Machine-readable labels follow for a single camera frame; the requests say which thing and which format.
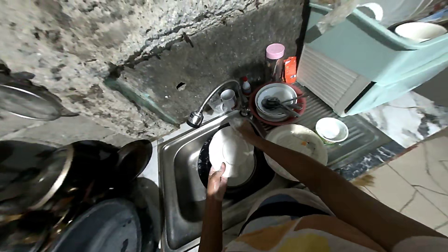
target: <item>hand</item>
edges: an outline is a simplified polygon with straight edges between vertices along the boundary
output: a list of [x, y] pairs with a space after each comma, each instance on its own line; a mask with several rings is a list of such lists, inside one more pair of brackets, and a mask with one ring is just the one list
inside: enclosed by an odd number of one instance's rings
[[252, 128], [252, 125], [248, 120], [244, 120], [243, 124], [240, 127], [238, 127], [237, 130], [241, 133], [241, 135], [245, 140], [251, 140], [254, 137], [257, 137], [257, 135], [254, 132], [254, 129]]
[[221, 169], [218, 171], [212, 166], [208, 175], [207, 197], [213, 197], [215, 200], [222, 201], [224, 198], [225, 189], [227, 188], [227, 178], [222, 174], [225, 171], [225, 163], [221, 164]]

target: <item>person's left hand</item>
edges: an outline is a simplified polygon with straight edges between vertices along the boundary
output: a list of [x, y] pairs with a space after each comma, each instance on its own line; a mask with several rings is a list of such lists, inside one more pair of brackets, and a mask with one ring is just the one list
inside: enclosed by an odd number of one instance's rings
[[216, 171], [212, 166], [208, 175], [207, 197], [213, 197], [215, 200], [222, 201], [225, 189], [227, 188], [227, 178], [222, 174], [225, 171], [225, 163], [221, 164], [221, 168]]

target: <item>small bottle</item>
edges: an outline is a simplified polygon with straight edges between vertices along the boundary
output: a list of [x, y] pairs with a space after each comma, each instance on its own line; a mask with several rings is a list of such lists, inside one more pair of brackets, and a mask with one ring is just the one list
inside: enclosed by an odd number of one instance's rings
[[266, 47], [265, 78], [267, 82], [281, 82], [284, 45], [270, 44]]
[[250, 84], [249, 84], [249, 82], [247, 81], [247, 77], [244, 76], [244, 77], [242, 78], [242, 80], [243, 80], [243, 94], [244, 94], [245, 96], [250, 96], [250, 93], [252, 92], [252, 90], [250, 89]]

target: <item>orange packet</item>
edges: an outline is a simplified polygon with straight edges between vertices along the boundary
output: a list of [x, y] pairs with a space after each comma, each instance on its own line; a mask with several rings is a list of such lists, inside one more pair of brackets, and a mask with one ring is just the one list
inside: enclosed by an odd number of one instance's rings
[[288, 59], [284, 60], [284, 74], [283, 74], [283, 81], [292, 84], [296, 82], [297, 79], [297, 68], [296, 68], [296, 57], [289, 57]]

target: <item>pink lid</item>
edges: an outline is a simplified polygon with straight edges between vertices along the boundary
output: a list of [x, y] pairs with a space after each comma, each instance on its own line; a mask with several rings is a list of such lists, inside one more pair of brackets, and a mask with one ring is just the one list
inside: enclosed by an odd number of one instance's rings
[[280, 59], [284, 55], [284, 45], [270, 44], [266, 47], [266, 58], [271, 60]]

